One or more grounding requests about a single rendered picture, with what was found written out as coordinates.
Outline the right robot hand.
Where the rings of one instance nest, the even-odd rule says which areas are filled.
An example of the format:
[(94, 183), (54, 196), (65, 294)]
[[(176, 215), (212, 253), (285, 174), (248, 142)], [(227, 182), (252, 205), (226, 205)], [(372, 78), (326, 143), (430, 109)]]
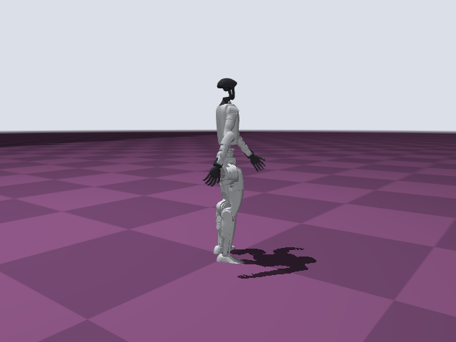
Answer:
[[(205, 180), (207, 180), (207, 179), (209, 178), (208, 181), (205, 182), (205, 184), (207, 184), (207, 183), (212, 179), (211, 182), (208, 184), (208, 186), (209, 186), (209, 185), (211, 185), (211, 184), (213, 183), (213, 184), (211, 185), (211, 187), (214, 186), (216, 182), (217, 182), (217, 184), (218, 184), (219, 181), (220, 181), (220, 176), (221, 176), (221, 175), (220, 175), (220, 172), (221, 172), (221, 171), (220, 171), (220, 168), (222, 168), (222, 165), (223, 165), (223, 164), (222, 164), (222, 165), (217, 164), (217, 161), (218, 161), (218, 157), (215, 159), (214, 164), (213, 164), (214, 167), (209, 171), (208, 176), (207, 176), (205, 179), (203, 179), (203, 181), (205, 181)], [(211, 176), (210, 176), (210, 175), (211, 175)], [(209, 177), (209, 176), (210, 176), (210, 177)], [(218, 180), (217, 180), (217, 178), (218, 178)], [(213, 182), (213, 181), (214, 181), (214, 182)]]

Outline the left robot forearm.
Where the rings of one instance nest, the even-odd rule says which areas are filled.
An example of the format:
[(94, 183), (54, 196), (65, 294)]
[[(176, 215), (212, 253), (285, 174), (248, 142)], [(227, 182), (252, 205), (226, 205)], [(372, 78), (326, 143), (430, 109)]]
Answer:
[(245, 142), (242, 140), (242, 137), (238, 137), (238, 147), (241, 148), (242, 152), (244, 152), (248, 157), (252, 154), (252, 152), (249, 150), (248, 146), (245, 145)]

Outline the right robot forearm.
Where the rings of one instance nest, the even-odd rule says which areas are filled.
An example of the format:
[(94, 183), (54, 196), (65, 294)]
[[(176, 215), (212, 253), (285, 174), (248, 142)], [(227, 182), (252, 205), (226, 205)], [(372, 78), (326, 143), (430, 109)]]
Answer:
[(221, 146), (220, 146), (219, 152), (217, 153), (217, 157), (218, 157), (217, 164), (222, 165), (224, 163), (224, 160), (227, 157), (228, 150), (231, 147), (231, 141), (233, 139), (234, 139), (233, 132), (227, 132), (226, 135), (223, 137), (223, 139), (220, 143)]

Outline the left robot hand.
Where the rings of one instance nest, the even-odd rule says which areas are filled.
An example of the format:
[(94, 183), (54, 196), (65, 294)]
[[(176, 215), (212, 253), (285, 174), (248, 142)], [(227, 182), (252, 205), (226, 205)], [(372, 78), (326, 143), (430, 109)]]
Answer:
[[(250, 150), (250, 149), (249, 149), (249, 150)], [(251, 151), (251, 150), (250, 150), (250, 151)], [(251, 152), (252, 152), (252, 151), (251, 151)], [(246, 155), (246, 154), (245, 154), (245, 155)], [(247, 156), (247, 155), (246, 155), (246, 156)], [(247, 157), (248, 157), (248, 156), (247, 156)], [(261, 168), (264, 169), (264, 168), (261, 166), (261, 164), (262, 164), (263, 166), (266, 167), (266, 165), (261, 161), (261, 160), (265, 161), (265, 159), (262, 158), (262, 157), (259, 157), (259, 156), (257, 156), (257, 155), (254, 155), (253, 152), (252, 152), (252, 154), (251, 154), (248, 158), (250, 158), (250, 161), (251, 161), (251, 163), (253, 164), (253, 166), (255, 167), (255, 169), (256, 169), (257, 172), (258, 172), (257, 167), (260, 169), (260, 171), (261, 171)], [(260, 160), (260, 159), (261, 159), (261, 160)], [(259, 162), (260, 162), (261, 164), (260, 164)], [(260, 165), (261, 168), (258, 166), (258, 164)], [(256, 167), (255, 165), (256, 165), (257, 167)]]

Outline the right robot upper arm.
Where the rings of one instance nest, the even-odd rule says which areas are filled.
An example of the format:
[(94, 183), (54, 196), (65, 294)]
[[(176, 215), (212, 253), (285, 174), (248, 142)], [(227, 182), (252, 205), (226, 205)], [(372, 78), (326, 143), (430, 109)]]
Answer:
[[(234, 128), (236, 118), (238, 116), (239, 109), (237, 107), (234, 107), (232, 105), (229, 105), (226, 110), (226, 122), (225, 122), (225, 127), (224, 127), (224, 134), (223, 137), (226, 135), (227, 132), (231, 132), (232, 129)], [(231, 141), (231, 143), (234, 141), (234, 139)]]

